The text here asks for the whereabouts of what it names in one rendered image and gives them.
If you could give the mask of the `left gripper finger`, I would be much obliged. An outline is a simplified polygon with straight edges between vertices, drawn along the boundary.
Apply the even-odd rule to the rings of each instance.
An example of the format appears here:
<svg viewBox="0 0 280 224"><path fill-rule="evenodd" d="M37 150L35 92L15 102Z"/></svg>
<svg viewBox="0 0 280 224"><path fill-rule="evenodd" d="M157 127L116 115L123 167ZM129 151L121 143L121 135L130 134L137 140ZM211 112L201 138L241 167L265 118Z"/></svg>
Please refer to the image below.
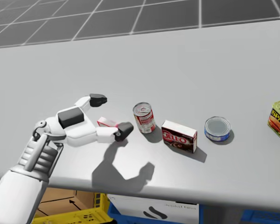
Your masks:
<svg viewBox="0 0 280 224"><path fill-rule="evenodd" d="M116 127L97 127L97 142L113 143L124 141L133 131L134 127L130 122L123 122Z"/></svg>
<svg viewBox="0 0 280 224"><path fill-rule="evenodd" d="M103 94L91 93L80 98L74 105L82 109L84 112L92 107L100 107L107 102L107 97Z"/></svg>

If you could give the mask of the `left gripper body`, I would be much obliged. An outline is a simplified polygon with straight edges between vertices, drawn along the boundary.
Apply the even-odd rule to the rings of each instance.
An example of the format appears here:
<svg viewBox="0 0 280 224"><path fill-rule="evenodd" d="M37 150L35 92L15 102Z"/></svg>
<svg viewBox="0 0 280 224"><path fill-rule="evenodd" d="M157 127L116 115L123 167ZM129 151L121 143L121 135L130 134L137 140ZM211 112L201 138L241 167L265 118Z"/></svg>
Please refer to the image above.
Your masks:
<svg viewBox="0 0 280 224"><path fill-rule="evenodd" d="M71 147L84 146L98 140L96 127L78 106L60 110L45 121L45 131L53 135L65 135L66 138L61 142Z"/></svg>

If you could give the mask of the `red and white can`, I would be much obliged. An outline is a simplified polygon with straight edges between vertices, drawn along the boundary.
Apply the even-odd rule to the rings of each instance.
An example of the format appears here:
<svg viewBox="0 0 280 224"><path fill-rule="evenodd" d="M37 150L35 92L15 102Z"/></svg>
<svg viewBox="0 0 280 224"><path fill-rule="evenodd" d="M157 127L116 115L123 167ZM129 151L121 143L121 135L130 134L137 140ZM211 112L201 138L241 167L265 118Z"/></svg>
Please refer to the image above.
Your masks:
<svg viewBox="0 0 280 224"><path fill-rule="evenodd" d="M133 107L133 114L139 131L143 134L152 133L156 124L152 107L147 102L137 103Z"/></svg>

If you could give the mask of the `blue flat can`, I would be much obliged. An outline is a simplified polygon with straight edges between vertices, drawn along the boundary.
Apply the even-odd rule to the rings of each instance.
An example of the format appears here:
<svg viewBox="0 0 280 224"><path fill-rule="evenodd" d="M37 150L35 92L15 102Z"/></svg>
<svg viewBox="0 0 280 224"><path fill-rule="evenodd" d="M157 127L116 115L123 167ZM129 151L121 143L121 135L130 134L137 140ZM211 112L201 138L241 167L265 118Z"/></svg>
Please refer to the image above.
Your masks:
<svg viewBox="0 0 280 224"><path fill-rule="evenodd" d="M214 116L205 121L204 134L211 141L222 142L229 138L231 125L223 117Z"/></svg>

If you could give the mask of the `red and white carton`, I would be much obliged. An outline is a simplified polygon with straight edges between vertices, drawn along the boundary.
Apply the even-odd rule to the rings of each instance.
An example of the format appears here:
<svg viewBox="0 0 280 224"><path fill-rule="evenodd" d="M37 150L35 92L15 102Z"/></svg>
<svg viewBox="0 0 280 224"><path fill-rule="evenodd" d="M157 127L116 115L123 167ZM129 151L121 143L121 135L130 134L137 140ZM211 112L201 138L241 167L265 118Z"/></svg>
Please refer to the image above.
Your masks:
<svg viewBox="0 0 280 224"><path fill-rule="evenodd" d="M97 123L100 127L118 127L118 123L105 117L100 117L97 120Z"/></svg>

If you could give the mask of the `dark red carton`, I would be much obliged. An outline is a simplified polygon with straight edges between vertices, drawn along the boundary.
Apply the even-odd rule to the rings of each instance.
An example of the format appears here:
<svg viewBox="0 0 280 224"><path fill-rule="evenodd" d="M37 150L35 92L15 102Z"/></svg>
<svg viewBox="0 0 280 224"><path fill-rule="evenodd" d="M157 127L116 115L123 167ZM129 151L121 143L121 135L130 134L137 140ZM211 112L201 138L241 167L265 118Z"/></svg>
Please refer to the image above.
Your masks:
<svg viewBox="0 0 280 224"><path fill-rule="evenodd" d="M197 148L197 130L165 120L161 126L165 144L180 150L194 153Z"/></svg>

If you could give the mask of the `brown box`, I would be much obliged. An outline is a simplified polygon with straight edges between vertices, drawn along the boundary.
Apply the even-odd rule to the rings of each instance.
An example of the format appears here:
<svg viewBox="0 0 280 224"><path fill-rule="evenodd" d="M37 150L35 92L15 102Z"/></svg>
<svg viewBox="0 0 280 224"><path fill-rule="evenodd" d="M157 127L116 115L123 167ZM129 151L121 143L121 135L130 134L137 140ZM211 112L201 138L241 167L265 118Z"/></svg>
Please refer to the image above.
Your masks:
<svg viewBox="0 0 280 224"><path fill-rule="evenodd" d="M51 216L94 207L93 192L47 188L36 211L39 217Z"/></svg>

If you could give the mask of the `white box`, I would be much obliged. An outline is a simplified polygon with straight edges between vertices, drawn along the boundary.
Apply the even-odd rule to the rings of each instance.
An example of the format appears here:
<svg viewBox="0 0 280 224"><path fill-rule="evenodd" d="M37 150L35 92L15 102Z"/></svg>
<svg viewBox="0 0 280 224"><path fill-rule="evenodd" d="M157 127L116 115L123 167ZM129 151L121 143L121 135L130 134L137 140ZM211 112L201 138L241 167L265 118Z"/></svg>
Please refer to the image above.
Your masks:
<svg viewBox="0 0 280 224"><path fill-rule="evenodd" d="M203 224L199 204L148 198L107 195L108 215L117 224Z"/></svg>

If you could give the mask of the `yellow box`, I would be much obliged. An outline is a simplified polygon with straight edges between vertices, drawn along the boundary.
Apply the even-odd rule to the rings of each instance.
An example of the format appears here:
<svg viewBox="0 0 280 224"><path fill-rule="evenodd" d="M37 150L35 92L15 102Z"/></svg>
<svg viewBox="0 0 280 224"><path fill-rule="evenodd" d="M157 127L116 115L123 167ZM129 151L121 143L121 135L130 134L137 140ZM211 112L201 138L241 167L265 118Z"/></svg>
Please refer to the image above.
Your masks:
<svg viewBox="0 0 280 224"><path fill-rule="evenodd" d="M46 216L35 216L32 224L105 224L113 219L107 214L110 201L107 194L94 193L93 207L82 210L73 200L68 200L69 204L76 208L76 211L65 212L55 215L49 215L44 210L39 210L39 214Z"/></svg>

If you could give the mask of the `blue box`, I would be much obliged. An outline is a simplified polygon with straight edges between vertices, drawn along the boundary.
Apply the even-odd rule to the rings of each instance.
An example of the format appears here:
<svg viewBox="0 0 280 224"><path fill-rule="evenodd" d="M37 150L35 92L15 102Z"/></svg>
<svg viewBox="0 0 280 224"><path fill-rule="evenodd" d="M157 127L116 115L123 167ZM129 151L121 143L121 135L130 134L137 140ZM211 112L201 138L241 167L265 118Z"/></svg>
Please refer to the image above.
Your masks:
<svg viewBox="0 0 280 224"><path fill-rule="evenodd" d="M280 224L280 213L261 210L244 210L241 220L260 224Z"/></svg>

